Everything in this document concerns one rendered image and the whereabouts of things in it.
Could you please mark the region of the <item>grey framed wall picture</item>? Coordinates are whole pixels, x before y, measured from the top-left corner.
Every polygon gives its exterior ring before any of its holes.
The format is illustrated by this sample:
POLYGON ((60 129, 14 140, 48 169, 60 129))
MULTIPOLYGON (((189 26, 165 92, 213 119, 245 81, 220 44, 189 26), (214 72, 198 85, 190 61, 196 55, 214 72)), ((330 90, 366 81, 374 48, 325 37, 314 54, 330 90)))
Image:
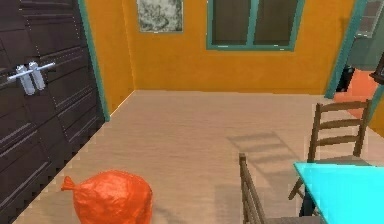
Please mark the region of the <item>grey framed wall picture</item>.
POLYGON ((183 32, 183 0, 137 0, 137 12, 141 32, 183 32))

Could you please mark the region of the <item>brown wooden ladderback chair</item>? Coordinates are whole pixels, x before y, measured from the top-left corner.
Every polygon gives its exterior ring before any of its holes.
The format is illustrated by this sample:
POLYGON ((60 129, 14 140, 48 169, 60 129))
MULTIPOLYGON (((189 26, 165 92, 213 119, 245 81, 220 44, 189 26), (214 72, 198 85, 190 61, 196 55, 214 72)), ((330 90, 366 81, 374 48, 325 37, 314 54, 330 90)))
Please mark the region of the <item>brown wooden ladderback chair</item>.
POLYGON ((320 216, 267 218, 247 165, 247 157, 239 154, 243 224, 326 224, 320 216))
POLYGON ((362 158, 371 101, 317 103, 314 107, 308 149, 303 162, 368 166, 362 158), (349 145, 350 150, 321 156, 321 150, 349 145))

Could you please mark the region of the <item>teal framed window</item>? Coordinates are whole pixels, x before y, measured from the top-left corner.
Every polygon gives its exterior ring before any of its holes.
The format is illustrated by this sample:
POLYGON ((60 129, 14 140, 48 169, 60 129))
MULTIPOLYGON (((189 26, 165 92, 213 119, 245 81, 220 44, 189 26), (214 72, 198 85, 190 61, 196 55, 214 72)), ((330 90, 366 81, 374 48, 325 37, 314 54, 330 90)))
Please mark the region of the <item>teal framed window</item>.
POLYGON ((305 0, 207 0, 206 48, 293 51, 305 0))

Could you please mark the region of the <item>orange tied bag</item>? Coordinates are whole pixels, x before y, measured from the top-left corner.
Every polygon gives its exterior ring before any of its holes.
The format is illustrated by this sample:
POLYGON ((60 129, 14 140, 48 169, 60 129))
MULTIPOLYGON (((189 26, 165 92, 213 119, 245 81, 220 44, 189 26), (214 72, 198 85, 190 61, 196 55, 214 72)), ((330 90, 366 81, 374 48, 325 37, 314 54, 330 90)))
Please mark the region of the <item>orange tied bag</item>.
POLYGON ((151 224, 153 191, 140 176, 109 170, 76 184, 65 176, 81 224, 151 224))

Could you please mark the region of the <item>dark brown room door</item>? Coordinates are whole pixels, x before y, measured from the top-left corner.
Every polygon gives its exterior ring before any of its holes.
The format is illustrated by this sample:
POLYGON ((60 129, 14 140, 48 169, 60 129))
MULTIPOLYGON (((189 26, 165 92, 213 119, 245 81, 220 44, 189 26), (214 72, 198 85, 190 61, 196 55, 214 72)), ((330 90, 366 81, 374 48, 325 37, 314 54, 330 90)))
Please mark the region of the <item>dark brown room door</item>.
POLYGON ((13 224, 104 122, 78 0, 0 0, 0 224, 13 224), (27 95, 19 65, 43 90, 27 95))

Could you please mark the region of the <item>cyan table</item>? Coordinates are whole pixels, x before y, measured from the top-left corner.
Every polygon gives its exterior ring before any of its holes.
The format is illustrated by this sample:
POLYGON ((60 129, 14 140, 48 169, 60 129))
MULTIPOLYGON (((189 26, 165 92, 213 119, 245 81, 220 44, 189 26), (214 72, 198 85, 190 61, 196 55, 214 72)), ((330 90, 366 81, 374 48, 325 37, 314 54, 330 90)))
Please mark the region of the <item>cyan table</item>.
POLYGON ((295 162, 327 224, 384 224, 384 167, 295 162))

